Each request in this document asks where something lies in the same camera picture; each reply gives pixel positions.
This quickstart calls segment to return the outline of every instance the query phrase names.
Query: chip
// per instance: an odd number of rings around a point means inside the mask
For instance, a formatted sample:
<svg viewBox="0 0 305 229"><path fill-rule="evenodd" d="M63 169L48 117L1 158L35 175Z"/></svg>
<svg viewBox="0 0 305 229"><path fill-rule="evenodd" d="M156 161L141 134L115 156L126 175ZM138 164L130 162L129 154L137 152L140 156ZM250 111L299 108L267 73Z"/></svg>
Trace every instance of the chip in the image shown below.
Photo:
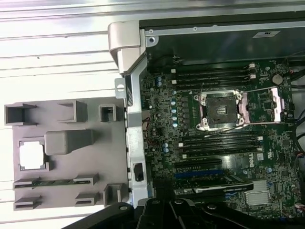
<svg viewBox="0 0 305 229"><path fill-rule="evenodd" d="M287 170L283 170L282 171L282 176L283 177L287 177L288 176L288 171Z"/></svg>
<svg viewBox="0 0 305 229"><path fill-rule="evenodd" d="M207 121L211 128L219 124L236 124L238 110L233 93L209 94L206 97Z"/></svg>
<svg viewBox="0 0 305 229"><path fill-rule="evenodd" d="M289 140L283 140L283 146L290 146Z"/></svg>

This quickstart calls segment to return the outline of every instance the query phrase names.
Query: label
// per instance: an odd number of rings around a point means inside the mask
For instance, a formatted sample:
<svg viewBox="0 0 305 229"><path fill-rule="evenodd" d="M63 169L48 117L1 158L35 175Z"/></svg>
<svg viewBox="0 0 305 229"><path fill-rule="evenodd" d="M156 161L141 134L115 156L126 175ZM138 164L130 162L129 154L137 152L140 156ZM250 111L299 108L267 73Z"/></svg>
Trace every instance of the label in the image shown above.
<svg viewBox="0 0 305 229"><path fill-rule="evenodd" d="M272 152L271 151L268 152L268 159L272 159Z"/></svg>
<svg viewBox="0 0 305 229"><path fill-rule="evenodd" d="M257 154L257 160L258 161L263 161L264 160L264 154L262 154L262 153Z"/></svg>
<svg viewBox="0 0 305 229"><path fill-rule="evenodd" d="M250 168L254 167L253 153L249 154L249 167Z"/></svg>
<svg viewBox="0 0 305 229"><path fill-rule="evenodd" d="M258 32L253 38L262 38L262 37L274 37L280 31L266 31L266 32Z"/></svg>

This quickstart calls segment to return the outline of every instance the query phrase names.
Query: cpu socket cover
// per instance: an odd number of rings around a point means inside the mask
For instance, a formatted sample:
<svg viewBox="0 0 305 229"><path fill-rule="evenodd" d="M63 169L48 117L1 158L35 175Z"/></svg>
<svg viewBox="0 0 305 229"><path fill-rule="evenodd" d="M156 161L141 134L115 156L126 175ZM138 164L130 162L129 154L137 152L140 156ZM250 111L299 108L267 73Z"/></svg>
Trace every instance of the cpu socket cover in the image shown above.
<svg viewBox="0 0 305 229"><path fill-rule="evenodd" d="M244 124L239 114L242 94L238 90L201 92L194 96L200 102L201 123L199 130L215 131Z"/></svg>

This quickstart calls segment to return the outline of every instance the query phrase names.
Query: circuit board component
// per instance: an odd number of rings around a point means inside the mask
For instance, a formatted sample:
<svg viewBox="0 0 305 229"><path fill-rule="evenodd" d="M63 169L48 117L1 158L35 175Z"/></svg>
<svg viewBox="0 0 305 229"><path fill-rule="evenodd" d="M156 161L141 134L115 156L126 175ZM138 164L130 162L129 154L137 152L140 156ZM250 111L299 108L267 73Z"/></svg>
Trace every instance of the circuit board component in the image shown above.
<svg viewBox="0 0 305 229"><path fill-rule="evenodd" d="M142 126L152 186L168 180L180 198L225 202L258 218L297 216L287 71L276 61L260 61L175 66L144 78Z"/></svg>

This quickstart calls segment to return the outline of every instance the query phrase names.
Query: blue pcie slot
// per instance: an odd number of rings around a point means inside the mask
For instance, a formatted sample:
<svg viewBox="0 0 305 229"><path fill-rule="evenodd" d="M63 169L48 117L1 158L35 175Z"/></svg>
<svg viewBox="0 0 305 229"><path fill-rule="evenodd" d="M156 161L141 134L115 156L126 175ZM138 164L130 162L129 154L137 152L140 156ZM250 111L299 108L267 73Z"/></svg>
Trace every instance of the blue pcie slot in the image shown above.
<svg viewBox="0 0 305 229"><path fill-rule="evenodd" d="M215 170L203 170L203 171L176 173L176 174L174 174L174 177L176 179L180 179L180 178L187 178L187 177L198 177L198 176L204 176L204 175L215 175L215 174L223 174L223 173L224 173L223 170L215 169Z"/></svg>

